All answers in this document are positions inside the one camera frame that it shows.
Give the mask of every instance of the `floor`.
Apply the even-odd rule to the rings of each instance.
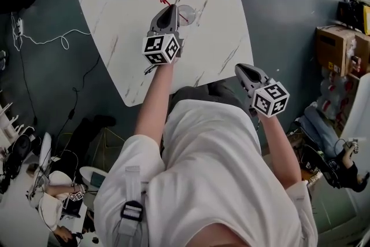
[[[330,24],[339,0],[242,0],[249,28],[254,64],[281,81],[290,92],[290,102],[279,118],[285,129],[300,115],[303,108],[317,98],[320,68],[315,60],[315,27]],[[78,0],[36,0],[34,6],[21,14],[24,33],[36,41],[45,41],[71,29],[88,32]],[[9,48],[10,60],[1,76],[2,100],[14,102],[12,113],[20,115],[20,122],[32,124],[33,114],[23,82],[20,54],[13,47],[10,17],[0,16],[5,36],[2,46]],[[69,49],[59,41],[35,45],[24,41],[22,53],[25,75],[38,118],[37,132],[56,135],[75,104],[73,87],[82,87],[82,76],[95,63],[97,48],[90,36],[68,35]],[[228,83],[243,98],[245,95],[235,78]],[[133,132],[140,106],[128,108],[116,91],[103,63],[86,77],[73,120],[64,132],[71,132],[83,117],[96,114],[117,119],[112,131],[127,139]],[[263,130],[258,131],[261,144]],[[63,136],[60,145],[67,142]],[[120,153],[119,148],[106,149],[102,142],[95,155],[98,139],[91,145],[89,164],[108,170]],[[108,146],[120,146],[121,140],[107,133]]]

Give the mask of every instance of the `black buckle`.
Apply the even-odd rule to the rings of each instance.
[[[123,205],[121,217],[141,222],[143,220],[144,207],[137,201],[128,201]]]

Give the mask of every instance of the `white shirt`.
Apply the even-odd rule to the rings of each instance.
[[[54,171],[49,175],[49,185],[70,185],[72,179],[61,171]],[[68,193],[57,195],[55,198],[44,193],[39,203],[39,214],[51,231],[56,230],[62,216],[63,202]]]
[[[253,124],[241,109],[215,102],[176,104],[158,145],[130,137],[95,199],[95,227],[106,247],[125,203],[126,166],[148,182],[151,247],[185,246],[199,230],[222,223],[251,247],[316,246],[308,190],[286,191],[261,157]]]

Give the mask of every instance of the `cardboard box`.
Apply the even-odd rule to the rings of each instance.
[[[370,72],[370,36],[344,26],[318,27],[316,54],[321,66],[345,76],[352,72],[350,57],[361,58],[358,77]]]

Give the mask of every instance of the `white marble table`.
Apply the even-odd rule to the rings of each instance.
[[[198,10],[193,24],[180,27],[183,55],[175,65],[171,91],[234,76],[234,66],[253,64],[241,0],[168,0]],[[127,106],[143,102],[154,71],[142,56],[142,40],[159,0],[79,0],[87,25],[114,85]]]

